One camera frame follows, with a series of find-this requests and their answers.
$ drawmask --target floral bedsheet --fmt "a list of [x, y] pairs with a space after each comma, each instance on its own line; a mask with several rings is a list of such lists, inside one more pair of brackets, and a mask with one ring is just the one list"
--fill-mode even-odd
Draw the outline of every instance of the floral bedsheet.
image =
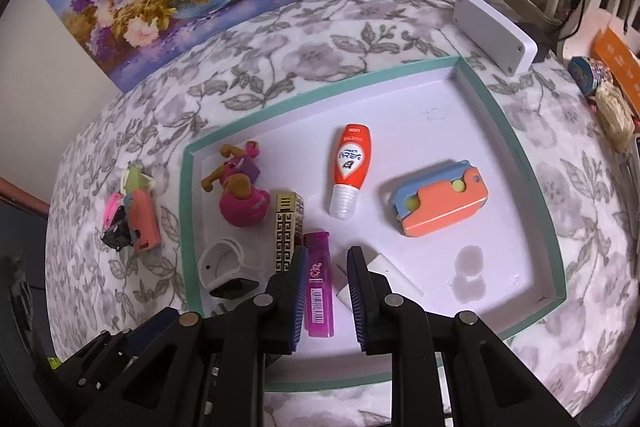
[[[558, 60], [550, 55], [505, 77], [452, 24], [452, 1], [293, 3], [197, 45], [113, 100], [66, 150], [51, 202], [47, 302], [60, 358], [100, 330], [133, 328], [169, 305], [186, 309], [178, 180], [182, 149], [194, 138], [325, 82], [461, 54], [529, 156], [568, 281], [566, 302], [508, 344], [571, 413], [579, 412], [607, 378], [638, 311], [620, 174]], [[486, 1], [516, 16], [500, 0]], [[99, 238], [106, 200], [130, 162], [156, 180], [163, 240], [160, 252], [139, 257], [109, 250]], [[280, 427], [378, 425], [390, 415], [390, 385], [270, 394], [266, 412], [268, 424]]]

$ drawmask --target purple lighter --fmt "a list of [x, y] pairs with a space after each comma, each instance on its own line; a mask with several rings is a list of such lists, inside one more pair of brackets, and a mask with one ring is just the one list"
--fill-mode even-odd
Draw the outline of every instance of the purple lighter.
[[331, 284], [329, 232], [305, 233], [309, 254], [309, 282], [306, 286], [305, 324], [310, 337], [334, 336], [334, 298]]

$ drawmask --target orange and blue toy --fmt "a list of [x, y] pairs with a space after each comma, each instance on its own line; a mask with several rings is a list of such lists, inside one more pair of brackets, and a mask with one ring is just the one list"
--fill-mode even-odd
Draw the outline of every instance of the orange and blue toy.
[[404, 182], [393, 204], [404, 235], [420, 237], [473, 216], [488, 197], [478, 168], [463, 160]]

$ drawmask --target bottle label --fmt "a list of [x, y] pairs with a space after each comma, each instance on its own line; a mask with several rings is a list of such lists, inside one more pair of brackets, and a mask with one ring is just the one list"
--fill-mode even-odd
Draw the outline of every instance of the bottle label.
[[347, 178], [364, 163], [364, 149], [357, 143], [343, 143], [338, 149], [336, 161], [341, 176]]

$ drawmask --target pink duck toy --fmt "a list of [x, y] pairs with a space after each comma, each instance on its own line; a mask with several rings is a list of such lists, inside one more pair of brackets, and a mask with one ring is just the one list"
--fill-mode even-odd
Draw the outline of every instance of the pink duck toy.
[[220, 154], [225, 158], [233, 157], [201, 181], [202, 188], [211, 192], [213, 182], [220, 180], [223, 189], [220, 213], [234, 227], [256, 225], [269, 210], [270, 194], [254, 185], [260, 175], [260, 169], [254, 163], [259, 153], [256, 141], [248, 141], [244, 150], [225, 144], [220, 148]]

